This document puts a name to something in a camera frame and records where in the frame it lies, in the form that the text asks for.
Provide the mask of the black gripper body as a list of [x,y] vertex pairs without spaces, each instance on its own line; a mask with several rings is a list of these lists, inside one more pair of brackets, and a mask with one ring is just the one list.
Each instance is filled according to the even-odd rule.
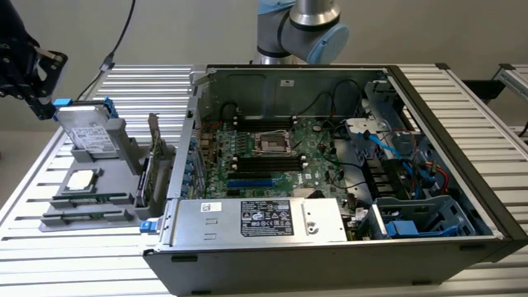
[[11,1],[2,1],[2,96],[44,98],[44,79],[36,67],[43,59],[39,42],[26,30]]

